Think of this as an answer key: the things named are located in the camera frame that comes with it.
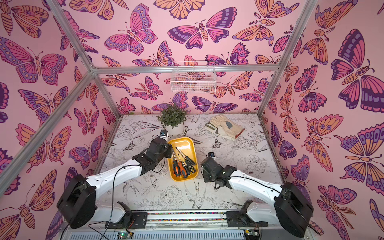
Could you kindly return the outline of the yellow plastic storage tray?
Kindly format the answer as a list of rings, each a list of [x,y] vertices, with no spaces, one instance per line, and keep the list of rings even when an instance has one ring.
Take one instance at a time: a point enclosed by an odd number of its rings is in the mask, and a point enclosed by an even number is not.
[[[195,145],[194,145],[193,140],[189,137],[182,137],[182,138],[178,138],[178,139],[169,140],[168,144],[172,145],[172,150],[174,150],[175,154],[178,155],[180,161],[183,163],[183,165],[187,171],[187,174],[188,174],[188,177],[186,179],[184,179],[182,176],[180,176],[180,177],[175,176],[174,170],[173,170],[173,158],[171,156],[170,159],[167,159],[171,179],[174,180],[175,182],[185,182],[188,180],[195,179],[199,174],[199,164],[198,164],[197,155],[196,155],[196,151],[195,151]],[[190,170],[187,168],[187,165],[185,163],[185,159],[177,151],[176,148],[179,148],[184,154],[186,154],[189,158],[191,158],[196,163],[196,165],[195,165],[196,172],[195,173],[190,172]]]

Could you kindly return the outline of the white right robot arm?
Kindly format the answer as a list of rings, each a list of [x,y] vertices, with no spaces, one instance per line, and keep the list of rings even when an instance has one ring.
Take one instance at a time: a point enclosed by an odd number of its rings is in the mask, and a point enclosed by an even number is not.
[[[314,208],[309,200],[293,183],[283,185],[265,182],[249,176],[233,166],[222,167],[213,158],[207,157],[201,165],[206,183],[215,183],[216,190],[229,188],[245,192],[267,204],[259,207],[246,201],[235,215],[227,213],[228,222],[240,222],[244,226],[259,226],[260,222],[279,224],[289,234],[303,238]]]

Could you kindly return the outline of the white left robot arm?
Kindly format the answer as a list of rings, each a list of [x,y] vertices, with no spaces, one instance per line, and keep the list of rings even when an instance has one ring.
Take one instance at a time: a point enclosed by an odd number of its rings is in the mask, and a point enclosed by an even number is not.
[[[106,229],[125,228],[133,221],[132,211],[123,202],[99,205],[105,193],[115,193],[115,187],[153,170],[160,160],[172,156],[172,145],[155,138],[150,146],[127,162],[90,177],[73,177],[60,197],[57,208],[72,229],[93,222],[105,222]]]

